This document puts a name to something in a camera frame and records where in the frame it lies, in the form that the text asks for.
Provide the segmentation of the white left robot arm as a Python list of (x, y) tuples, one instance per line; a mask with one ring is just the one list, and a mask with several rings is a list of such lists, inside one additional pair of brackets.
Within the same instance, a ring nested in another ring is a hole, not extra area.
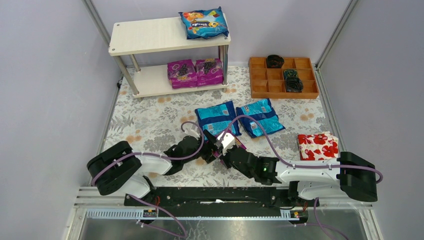
[(217, 139), (212, 136), (212, 140), (208, 140), (211, 133), (207, 130), (203, 134), (199, 137), (187, 135), (163, 154), (134, 152), (128, 141), (120, 141), (88, 161), (86, 167), (92, 177), (91, 184), (102, 196), (120, 193), (142, 198), (152, 185), (147, 177), (137, 174), (170, 176), (195, 159), (215, 159)]

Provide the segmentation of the blue fruit candy bag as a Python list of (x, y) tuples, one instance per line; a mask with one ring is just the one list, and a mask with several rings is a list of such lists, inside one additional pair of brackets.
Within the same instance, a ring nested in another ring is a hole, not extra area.
[(222, 8), (179, 12), (181, 22), (186, 28), (186, 38), (209, 39), (220, 35), (229, 36), (228, 25)]

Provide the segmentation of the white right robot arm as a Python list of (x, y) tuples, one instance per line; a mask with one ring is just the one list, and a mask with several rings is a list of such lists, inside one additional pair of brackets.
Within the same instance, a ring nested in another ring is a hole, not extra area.
[(217, 156), (226, 167), (262, 185), (295, 187), (294, 193), (304, 200), (336, 197), (371, 203), (378, 200), (375, 165), (352, 152), (343, 151), (339, 157), (320, 161), (284, 163), (277, 157), (256, 156), (229, 143), (217, 148)]

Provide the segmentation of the purple candy bag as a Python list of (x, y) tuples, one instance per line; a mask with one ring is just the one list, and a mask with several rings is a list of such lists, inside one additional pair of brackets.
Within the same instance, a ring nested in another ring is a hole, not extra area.
[(217, 141), (221, 143), (221, 147), (217, 151), (215, 151), (212, 155), (216, 158), (220, 158), (224, 156), (229, 150), (234, 147), (246, 149), (245, 145), (233, 134), (227, 132), (225, 135), (221, 133), (217, 137)]
[(224, 81), (222, 61), (219, 58), (198, 59), (195, 70), (198, 87), (222, 84)]
[(167, 78), (173, 89), (195, 88), (198, 86), (198, 76), (191, 59), (169, 62)]

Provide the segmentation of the purple candy bag bottom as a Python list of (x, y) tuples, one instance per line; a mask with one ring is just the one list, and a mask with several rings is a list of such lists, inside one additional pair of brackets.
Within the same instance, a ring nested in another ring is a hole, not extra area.
[(167, 78), (173, 89), (195, 88), (198, 86), (198, 76), (191, 59), (169, 62)]

